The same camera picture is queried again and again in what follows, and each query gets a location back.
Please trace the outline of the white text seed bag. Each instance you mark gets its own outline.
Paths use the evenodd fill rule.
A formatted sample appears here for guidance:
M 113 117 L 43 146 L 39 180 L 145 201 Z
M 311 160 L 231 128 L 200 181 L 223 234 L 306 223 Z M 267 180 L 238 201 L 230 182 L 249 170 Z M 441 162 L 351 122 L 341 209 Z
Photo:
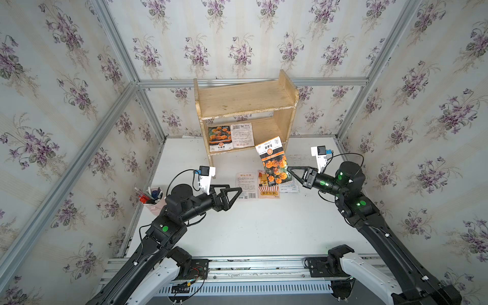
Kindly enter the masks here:
M 299 193 L 301 185 L 296 179 L 283 183 L 279 186 L 280 193 Z

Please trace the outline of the white barcode seed bag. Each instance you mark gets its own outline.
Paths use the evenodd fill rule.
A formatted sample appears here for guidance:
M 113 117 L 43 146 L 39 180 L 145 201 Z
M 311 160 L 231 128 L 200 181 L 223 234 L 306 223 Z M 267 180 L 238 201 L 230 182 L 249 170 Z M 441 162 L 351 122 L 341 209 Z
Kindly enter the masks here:
M 236 186 L 242 188 L 239 199 L 254 200 L 258 194 L 258 179 L 256 172 L 237 173 Z

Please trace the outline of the orange flower seed bag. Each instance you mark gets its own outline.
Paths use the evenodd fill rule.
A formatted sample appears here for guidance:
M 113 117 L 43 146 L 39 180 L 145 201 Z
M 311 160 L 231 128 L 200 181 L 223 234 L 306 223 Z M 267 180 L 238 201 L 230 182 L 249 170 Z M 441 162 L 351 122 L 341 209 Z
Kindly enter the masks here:
M 234 148 L 229 125 L 208 127 L 210 152 L 229 151 Z
M 255 148 L 263 164 L 264 173 L 261 177 L 264 178 L 266 186 L 275 187 L 292 180 L 292 176 L 288 172 L 285 150 L 279 136 L 260 143 Z

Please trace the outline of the colourful popcorn seed bag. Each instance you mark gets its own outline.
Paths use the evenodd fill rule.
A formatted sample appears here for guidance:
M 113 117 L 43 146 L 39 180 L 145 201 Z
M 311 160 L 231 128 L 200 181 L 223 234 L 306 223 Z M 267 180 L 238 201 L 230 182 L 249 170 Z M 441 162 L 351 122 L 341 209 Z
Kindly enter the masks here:
M 258 198 L 259 199 L 279 199 L 280 189 L 278 185 L 271 185 L 268 175 L 264 170 L 258 171 Z

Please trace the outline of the white label seed bag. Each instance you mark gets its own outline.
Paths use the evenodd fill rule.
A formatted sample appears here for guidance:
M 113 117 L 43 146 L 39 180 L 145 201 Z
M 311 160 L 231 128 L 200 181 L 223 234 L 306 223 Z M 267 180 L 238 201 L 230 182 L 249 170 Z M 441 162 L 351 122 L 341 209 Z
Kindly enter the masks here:
M 231 127 L 231 140 L 234 149 L 254 147 L 254 134 L 251 123 L 233 124 Z

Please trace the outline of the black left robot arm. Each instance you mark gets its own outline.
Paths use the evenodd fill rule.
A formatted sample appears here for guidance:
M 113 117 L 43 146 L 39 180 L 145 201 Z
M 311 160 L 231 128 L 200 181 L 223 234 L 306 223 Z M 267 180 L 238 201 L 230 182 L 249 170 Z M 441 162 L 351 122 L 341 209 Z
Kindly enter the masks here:
M 177 246 L 188 230 L 188 221 L 210 209 L 229 210 L 241 192 L 241 188 L 216 184 L 208 193 L 195 196 L 190 185 L 175 186 L 137 250 L 88 303 L 147 304 L 160 288 L 191 269 L 192 256 Z

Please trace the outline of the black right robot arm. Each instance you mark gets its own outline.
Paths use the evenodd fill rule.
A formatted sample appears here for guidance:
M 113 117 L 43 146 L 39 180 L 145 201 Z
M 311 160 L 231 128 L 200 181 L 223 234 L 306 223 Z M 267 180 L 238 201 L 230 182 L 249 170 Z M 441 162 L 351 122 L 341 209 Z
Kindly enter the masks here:
M 345 245 L 329 250 L 327 263 L 331 273 L 353 277 L 385 304 L 461 304 L 456 287 L 439 281 L 408 251 L 363 193 L 365 175 L 359 164 L 344 161 L 333 176 L 309 166 L 290 166 L 288 172 L 305 188 L 333 195 L 346 223 L 373 246 L 392 276 L 363 262 Z

